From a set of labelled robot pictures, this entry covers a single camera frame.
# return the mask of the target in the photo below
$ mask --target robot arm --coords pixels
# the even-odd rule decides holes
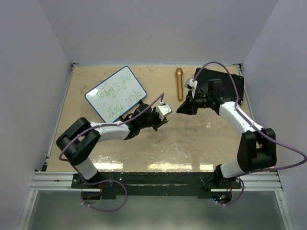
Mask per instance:
[[[195,115],[198,108],[211,108],[241,135],[237,158],[216,167],[213,178],[216,182],[276,164],[276,145],[263,138],[254,127],[273,139],[275,132],[256,124],[239,107],[236,108],[236,103],[224,90],[221,79],[208,80],[205,87],[198,86],[196,80],[188,79],[185,86],[190,90],[186,101],[177,109],[177,113]]]
[[[129,114],[125,118],[120,117],[121,121],[114,123],[95,123],[89,122],[84,117],[79,118],[57,139],[56,144],[63,150],[80,133],[92,128],[84,135],[83,139],[71,143],[64,155],[87,182],[98,182],[101,180],[100,175],[89,158],[98,142],[114,139],[128,140],[137,136],[143,128],[153,127],[157,131],[161,125],[168,122],[166,116],[172,113],[169,105],[161,102],[160,106],[153,110],[147,109],[148,106],[140,101],[139,107],[133,114]]]

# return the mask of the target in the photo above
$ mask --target cable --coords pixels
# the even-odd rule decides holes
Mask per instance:
[[[118,126],[124,125],[126,123],[129,123],[130,121],[133,121],[134,119],[138,118],[139,116],[141,116],[143,113],[145,113],[146,110],[148,110],[150,107],[153,106],[154,103],[156,103],[160,98],[161,98],[161,102],[163,101],[163,97],[164,97],[164,93],[162,93],[160,96],[158,96],[149,106],[146,107],[146,109],[144,109],[142,112],[140,112],[139,114],[137,114],[136,116],[134,116],[133,118],[124,121],[122,123],[120,123]]]
[[[212,177],[210,177],[207,181],[205,181],[205,185],[206,185],[206,187],[205,187],[205,191],[206,192],[208,192],[209,191],[209,189],[208,189],[208,182],[210,181],[210,180],[212,180],[213,179],[213,176]]]
[[[83,176],[81,175],[81,173],[78,172],[78,174],[79,174],[80,178],[82,179],[82,181],[83,181],[85,184],[87,184],[87,185],[96,185],[96,184],[102,184],[102,183],[106,183],[106,182],[115,182],[115,183],[119,184],[119,185],[124,189],[124,191],[125,191],[125,199],[124,199],[123,203],[122,203],[120,206],[118,206],[117,208],[114,208],[114,209],[104,209],[104,208],[99,208],[99,207],[95,207],[95,206],[89,205],[89,204],[87,204],[87,203],[85,202],[85,200],[84,200],[83,197],[81,196],[82,204],[84,203],[86,206],[88,206],[88,207],[90,207],[90,208],[92,208],[92,209],[95,209],[95,210],[97,210],[97,211],[102,211],[102,212],[114,212],[114,211],[117,211],[117,210],[121,209],[121,208],[125,205],[125,203],[126,203],[126,201],[127,201],[127,198],[128,198],[128,193],[127,193],[127,189],[125,188],[125,186],[124,186],[121,182],[116,181],[116,180],[103,180],[103,181],[99,181],[99,182],[96,182],[96,183],[88,183],[88,182],[83,178]]]
[[[238,107],[237,107],[237,106],[238,106],[238,101],[239,101],[239,94],[238,94],[238,91],[237,91],[237,88],[236,88],[236,84],[235,84],[234,79],[233,79],[233,77],[231,76],[229,70],[228,70],[227,67],[224,66],[222,63],[217,62],[217,61],[211,61],[211,62],[208,62],[208,63],[204,64],[203,67],[202,67],[202,68],[197,72],[197,74],[195,75],[194,80],[197,79],[197,77],[199,76],[200,72],[201,72],[206,66],[208,66],[208,65],[210,65],[210,64],[213,64],[213,63],[222,66],[222,67],[226,70],[228,76],[230,77],[230,80],[231,80],[231,82],[232,82],[232,85],[233,85],[234,90],[235,90],[235,93],[236,93],[235,110],[238,112],[238,114],[239,114],[239,115],[240,115],[240,116],[241,116],[251,127],[253,127],[260,135],[262,135],[262,136],[263,136],[264,138],[266,138],[268,141],[271,141],[271,142],[273,142],[273,143],[275,143],[275,144],[277,144],[277,145],[279,145],[279,146],[282,146],[282,147],[284,147],[284,148],[286,148],[286,149],[289,149],[289,150],[292,150],[292,151],[294,151],[294,152],[297,152],[298,154],[300,154],[301,156],[304,157],[304,159],[303,159],[302,161],[300,161],[300,162],[298,162],[298,163],[295,163],[295,164],[291,164],[291,165],[287,165],[287,166],[283,166],[283,167],[277,167],[277,168],[273,168],[273,169],[254,170],[254,171],[250,171],[250,172],[247,172],[247,173],[240,174],[240,175],[238,175],[238,177],[243,176],[243,175],[246,175],[246,174],[249,174],[249,173],[265,172],[265,171],[275,172],[275,171],[277,171],[277,170],[290,169],[290,168],[299,166],[299,165],[304,164],[305,162],[307,162],[307,156],[306,156],[306,154],[305,154],[304,152],[302,152],[301,150],[296,149],[296,148],[294,148],[294,147],[291,147],[291,146],[289,146],[289,145],[287,145],[287,144],[284,144],[284,143],[282,143],[282,142],[279,142],[279,141],[277,141],[277,140],[274,140],[274,139],[272,139],[271,137],[267,136],[265,133],[263,133],[261,130],[259,130],[251,121],[249,121],[249,119],[248,119],[246,116],[244,116],[244,114],[242,114],[242,113],[240,112],[240,110],[238,110]],[[242,196],[243,191],[244,191],[244,182],[243,182],[240,178],[239,178],[239,180],[241,181],[241,184],[242,184],[242,190],[241,190],[239,196],[238,196],[235,200],[230,201],[230,202],[227,203],[227,204],[220,204],[220,205],[227,206],[227,205],[233,204],[234,202],[236,202],[236,201]]]
[[[101,125],[97,125],[97,126],[93,126],[93,127],[90,127],[88,129],[86,129],[85,131],[83,131],[82,133],[78,134],[74,139],[72,139],[67,146],[65,146],[65,148],[62,150],[62,152],[60,153],[59,155],[59,160],[60,161],[68,161],[67,159],[64,159],[62,158],[63,154],[66,152],[66,150],[77,140],[79,139],[80,137],[84,136],[87,132],[95,129],[95,128],[100,128],[100,127],[104,127],[104,126],[121,126],[123,124],[126,124],[128,122],[131,122],[133,121],[134,119],[138,118],[139,116],[141,116],[143,113],[145,113],[145,111],[147,111],[150,107],[153,106],[153,104],[155,104],[159,99],[161,99],[161,102],[163,101],[163,97],[164,97],[164,93],[162,93],[160,96],[158,96],[149,106],[146,107],[146,109],[144,109],[143,111],[141,111],[139,114],[137,114],[135,117],[125,121],[125,122],[122,122],[122,123],[119,123],[119,124],[116,124],[116,123],[104,123],[104,124],[101,124]]]
[[[198,70],[197,74],[196,74],[195,77],[194,77],[194,80],[196,80],[196,79],[198,78],[198,75],[201,73],[201,71],[202,71],[206,66],[208,66],[208,65],[210,65],[210,64],[218,64],[218,65],[222,66],[222,67],[226,70],[226,72],[228,73],[228,75],[229,75],[229,77],[230,77],[230,80],[231,80],[231,82],[232,82],[232,84],[233,84],[233,86],[234,86],[235,93],[236,93],[236,104],[235,104],[235,108],[236,108],[237,105],[238,105],[238,101],[239,101],[238,90],[236,89],[236,84],[235,84],[235,81],[234,81],[233,77],[231,76],[231,73],[229,72],[229,70],[227,69],[227,67],[224,66],[222,63],[220,63],[220,62],[218,62],[218,61],[210,61],[210,62],[204,64],[203,67],[201,67],[200,70]]]
[[[135,117],[125,121],[125,122],[122,122],[122,123],[119,123],[119,124],[116,124],[116,123],[104,123],[104,124],[101,124],[101,125],[96,125],[96,126],[93,126],[93,127],[90,127],[88,129],[86,129],[85,131],[81,132],[80,134],[78,134],[74,139],[72,139],[68,145],[66,145],[64,147],[64,149],[61,151],[60,155],[59,155],[59,160],[60,161],[66,161],[66,162],[69,162],[67,159],[64,159],[62,158],[63,154],[66,152],[66,150],[77,140],[79,139],[80,137],[84,136],[86,133],[88,133],[89,131],[93,130],[93,129],[96,129],[96,128],[100,128],[100,127],[104,127],[104,126],[121,126],[123,124],[126,124],[136,118],[138,118],[140,115],[142,115],[146,110],[148,110],[149,108],[151,108],[151,106],[153,106],[154,103],[156,103],[159,99],[161,99],[161,102],[163,101],[163,97],[164,97],[164,93],[162,93],[158,98],[156,98],[149,106],[147,106],[143,111],[141,111],[138,115],[136,115]],[[103,180],[103,181],[99,181],[99,182],[96,182],[96,183],[89,183],[87,182],[84,177],[81,175],[81,173],[78,171],[78,169],[72,165],[72,167],[75,169],[75,171],[78,173],[78,175],[80,176],[80,178],[82,179],[82,181],[87,184],[87,185],[97,185],[97,184],[102,184],[102,183],[105,183],[105,182],[115,182],[115,183],[118,183],[125,191],[125,199],[123,201],[123,203],[118,206],[117,208],[114,208],[114,209],[103,209],[103,208],[99,208],[99,207],[95,207],[95,206],[92,206],[92,205],[89,205],[87,204],[83,197],[81,196],[81,200],[82,200],[82,204],[86,204],[86,206],[92,208],[92,209],[95,209],[95,210],[98,210],[98,211],[102,211],[102,212],[114,212],[114,211],[117,211],[119,209],[121,209],[126,201],[127,201],[127,198],[128,198],[128,193],[127,193],[127,189],[125,188],[125,186],[119,182],[119,181],[116,181],[116,180]]]
[[[231,200],[225,204],[222,204],[222,203],[219,203],[219,202],[216,202],[217,204],[219,205],[222,205],[222,206],[228,206],[228,205],[231,205],[233,204],[234,202],[236,202],[238,199],[240,199],[240,197],[242,196],[243,192],[244,192],[244,182],[239,178],[239,181],[241,182],[241,185],[242,185],[242,190],[240,192],[240,194],[236,197],[236,199],[234,200]]]

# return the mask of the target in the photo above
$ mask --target table surface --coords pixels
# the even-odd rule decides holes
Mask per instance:
[[[119,70],[120,66],[76,66],[73,70],[59,125],[53,140],[47,171],[72,172],[73,168],[59,161],[57,138],[78,118],[92,122],[102,119],[86,101],[84,95],[94,86]],[[177,99],[175,66],[131,66],[150,104],[162,92],[164,101],[173,111],[182,104]],[[183,82],[193,78],[196,66],[183,66]],[[208,69],[224,72],[222,67]],[[229,67],[237,74],[237,67]],[[246,98],[241,108],[250,115]],[[125,172],[200,172],[213,171],[216,165],[232,161],[236,155],[240,136],[222,117],[211,109],[200,109],[196,115],[175,114],[155,132],[141,130],[131,140],[111,140],[98,143],[90,158],[99,171]]]

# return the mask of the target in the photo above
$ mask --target gold microphone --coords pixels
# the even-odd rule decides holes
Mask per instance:
[[[181,102],[183,99],[183,92],[182,92],[182,75],[183,71],[182,68],[177,68],[175,72],[177,78],[177,92],[178,92],[178,100]]]

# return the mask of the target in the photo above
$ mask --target metal frame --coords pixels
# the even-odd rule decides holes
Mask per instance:
[[[62,106],[57,118],[55,129],[53,132],[52,140],[48,148],[48,154],[45,164],[48,164],[51,148],[55,138],[55,133],[58,128],[60,115],[64,106],[67,91],[70,85],[71,77],[74,67],[78,65],[72,64],[71,74],[67,85],[66,93],[63,98]],[[239,75],[242,76],[241,68],[236,65],[239,71]],[[248,94],[244,87],[244,93],[250,109],[251,117],[254,119],[254,114],[249,106]],[[24,208],[24,213],[19,225],[18,230],[26,230],[28,228],[32,211],[35,205],[38,191],[81,191],[81,189],[72,189],[71,182],[75,172],[35,172],[31,183],[30,192]],[[242,176],[241,179],[245,184],[245,191],[274,191],[277,199],[277,203],[283,218],[283,223],[286,230],[293,230],[293,224],[290,213],[288,211],[285,199],[283,197],[283,189],[277,172],[259,172]],[[99,191],[99,189],[82,189],[82,191]],[[223,192],[224,189],[212,189],[212,192]]]

